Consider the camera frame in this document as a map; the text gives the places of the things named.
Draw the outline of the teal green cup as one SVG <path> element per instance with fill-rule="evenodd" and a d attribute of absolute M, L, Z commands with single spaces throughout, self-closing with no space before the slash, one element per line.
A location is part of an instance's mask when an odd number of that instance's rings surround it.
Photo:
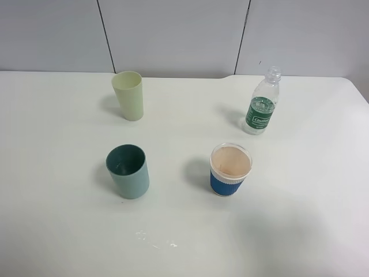
<path fill-rule="evenodd" d="M 137 199 L 149 189 L 145 152 L 133 144 L 114 148 L 106 157 L 106 167 L 125 199 Z"/>

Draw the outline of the clear water bottle green label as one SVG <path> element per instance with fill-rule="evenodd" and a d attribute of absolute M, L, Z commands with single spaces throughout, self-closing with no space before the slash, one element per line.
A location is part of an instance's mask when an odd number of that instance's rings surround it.
<path fill-rule="evenodd" d="M 254 90 L 242 125 L 246 133 L 259 135 L 266 130 L 279 100 L 280 80 L 281 69 L 272 66 Z"/>

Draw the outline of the blue sleeved coffee cup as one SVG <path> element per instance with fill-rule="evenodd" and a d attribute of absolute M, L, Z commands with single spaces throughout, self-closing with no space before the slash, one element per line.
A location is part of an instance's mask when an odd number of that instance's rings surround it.
<path fill-rule="evenodd" d="M 253 159 L 244 147 L 222 143 L 213 149 L 209 164 L 212 190 L 219 196 L 227 197 L 236 193 L 249 175 Z"/>

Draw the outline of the pale yellow tall cup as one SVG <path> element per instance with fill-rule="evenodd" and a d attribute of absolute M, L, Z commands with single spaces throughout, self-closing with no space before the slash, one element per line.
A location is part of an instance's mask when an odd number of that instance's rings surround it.
<path fill-rule="evenodd" d="M 125 71 L 111 80 L 123 117 L 128 121 L 138 121 L 144 115 L 142 77 L 137 72 Z"/>

